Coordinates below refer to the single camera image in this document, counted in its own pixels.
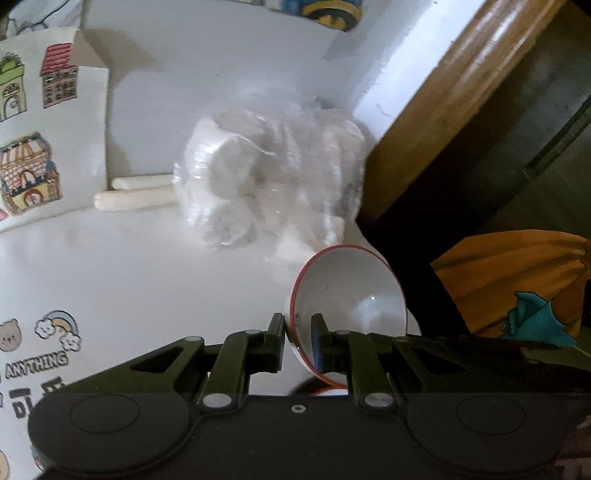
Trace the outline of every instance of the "plastic wrap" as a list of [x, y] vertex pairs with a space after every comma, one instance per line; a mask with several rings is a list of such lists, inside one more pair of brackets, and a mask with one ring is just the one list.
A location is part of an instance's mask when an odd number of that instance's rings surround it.
[[173, 183], [205, 245], [241, 245], [264, 233], [276, 256], [306, 261], [342, 242], [356, 217], [365, 149], [344, 112], [267, 95], [201, 118]]

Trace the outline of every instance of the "wooden edge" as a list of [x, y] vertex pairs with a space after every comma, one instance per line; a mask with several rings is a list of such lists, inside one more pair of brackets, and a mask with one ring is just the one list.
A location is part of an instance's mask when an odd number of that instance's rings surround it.
[[360, 217], [376, 221], [509, 75], [566, 0], [487, 0], [368, 158]]

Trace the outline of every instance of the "teal fabric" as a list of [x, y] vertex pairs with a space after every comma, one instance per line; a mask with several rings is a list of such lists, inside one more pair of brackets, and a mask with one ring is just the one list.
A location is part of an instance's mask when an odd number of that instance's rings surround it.
[[502, 338], [552, 343], [560, 347], [577, 344], [554, 317], [549, 301], [529, 291], [516, 291], [515, 296], [517, 306], [507, 313], [507, 320], [501, 328], [506, 334]]

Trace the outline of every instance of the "cartoon house drawing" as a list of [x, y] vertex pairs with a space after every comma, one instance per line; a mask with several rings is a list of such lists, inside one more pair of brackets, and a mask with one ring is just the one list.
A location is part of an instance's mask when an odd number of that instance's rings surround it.
[[51, 146], [39, 132], [0, 148], [0, 182], [2, 200], [13, 215], [61, 199]]
[[41, 65], [43, 108], [76, 98], [78, 67], [70, 65], [71, 43], [49, 45]]
[[0, 60], [0, 122], [27, 111], [23, 75], [25, 66], [18, 55], [4, 55]]

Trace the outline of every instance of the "white stick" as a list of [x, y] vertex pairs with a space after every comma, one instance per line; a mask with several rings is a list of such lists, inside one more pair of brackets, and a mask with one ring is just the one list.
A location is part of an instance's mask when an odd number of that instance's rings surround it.
[[119, 177], [111, 181], [114, 190], [138, 190], [164, 187], [173, 182], [172, 174], [145, 175], [139, 177]]
[[99, 210], [137, 210], [176, 203], [173, 186], [156, 189], [115, 190], [95, 195], [95, 207]]

